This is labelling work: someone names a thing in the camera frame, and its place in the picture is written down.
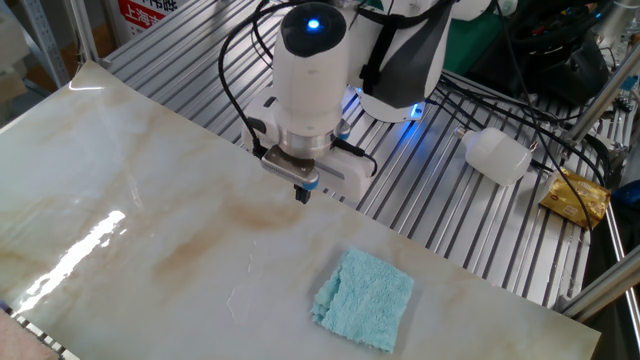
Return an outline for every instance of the gold snack bag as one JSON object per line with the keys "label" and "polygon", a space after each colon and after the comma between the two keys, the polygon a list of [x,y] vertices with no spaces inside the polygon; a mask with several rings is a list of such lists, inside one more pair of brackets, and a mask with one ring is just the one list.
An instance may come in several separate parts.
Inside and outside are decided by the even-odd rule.
{"label": "gold snack bag", "polygon": [[[591,226],[595,228],[604,218],[607,206],[609,206],[611,192],[567,169],[563,168],[562,172],[580,194],[582,202],[584,202],[589,213]],[[540,205],[585,229],[589,228],[578,198],[558,172],[549,178],[544,189],[546,192],[543,192],[544,198],[540,201]]]}

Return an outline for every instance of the metal grating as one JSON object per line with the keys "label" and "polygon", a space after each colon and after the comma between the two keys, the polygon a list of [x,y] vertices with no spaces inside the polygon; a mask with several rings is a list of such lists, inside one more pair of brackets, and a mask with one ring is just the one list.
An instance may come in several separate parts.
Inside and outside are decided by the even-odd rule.
{"label": "metal grating", "polygon": [[[108,70],[143,95],[194,123],[240,145],[241,122],[224,95],[217,74],[217,55],[228,30],[248,16],[257,1],[192,1],[107,58]],[[265,19],[261,34],[273,46],[281,15]],[[256,54],[248,29],[232,43],[226,76],[239,103],[271,83],[269,67]],[[481,87],[457,78],[464,87]],[[449,97],[480,122],[502,129],[529,146],[533,131],[479,107],[443,88],[431,100]],[[503,109],[523,115],[508,103]],[[543,110],[567,116],[568,109],[544,99]],[[371,153],[380,171],[359,203],[325,190],[338,201],[425,245],[488,281],[546,307],[560,295],[581,289],[589,250],[583,229],[537,205],[537,188],[548,174],[530,171],[517,184],[499,187],[464,160],[464,145],[454,135],[455,108],[428,105],[420,121],[389,124],[362,111],[348,90],[344,118],[351,124],[350,142]],[[628,144],[632,115],[601,122],[598,133]],[[595,152],[584,150],[596,161]],[[552,166],[539,149],[534,156]],[[566,167],[594,178],[572,157]]]}

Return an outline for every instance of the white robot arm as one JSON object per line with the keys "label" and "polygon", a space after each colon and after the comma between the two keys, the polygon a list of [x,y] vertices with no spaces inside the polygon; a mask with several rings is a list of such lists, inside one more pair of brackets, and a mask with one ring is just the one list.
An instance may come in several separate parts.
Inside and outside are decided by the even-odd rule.
{"label": "white robot arm", "polygon": [[[480,15],[490,0],[388,0],[386,11],[360,1],[306,2],[282,20],[273,58],[273,87],[245,109],[268,151],[265,169],[294,183],[308,201],[320,186],[352,200],[364,196],[377,170],[349,145],[341,101],[349,84],[372,117],[399,122],[434,90],[451,19]],[[255,141],[248,129],[243,141]]]}

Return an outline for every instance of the marble table surface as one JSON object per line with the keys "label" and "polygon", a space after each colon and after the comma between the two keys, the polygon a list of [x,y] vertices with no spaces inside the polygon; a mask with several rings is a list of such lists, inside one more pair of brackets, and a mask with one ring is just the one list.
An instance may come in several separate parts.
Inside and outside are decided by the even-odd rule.
{"label": "marble table surface", "polygon": [[[80,359],[571,359],[599,334],[492,286],[86,64],[0,130],[0,298]],[[394,354],[311,321],[349,246],[415,279]]]}

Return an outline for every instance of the cloth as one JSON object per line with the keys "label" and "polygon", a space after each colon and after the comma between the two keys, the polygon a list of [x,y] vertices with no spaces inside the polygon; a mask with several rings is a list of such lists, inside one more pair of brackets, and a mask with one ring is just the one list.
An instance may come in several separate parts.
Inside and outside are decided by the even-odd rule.
{"label": "cloth", "polygon": [[412,289],[407,274],[349,248],[315,296],[313,320],[356,343],[392,353]]}

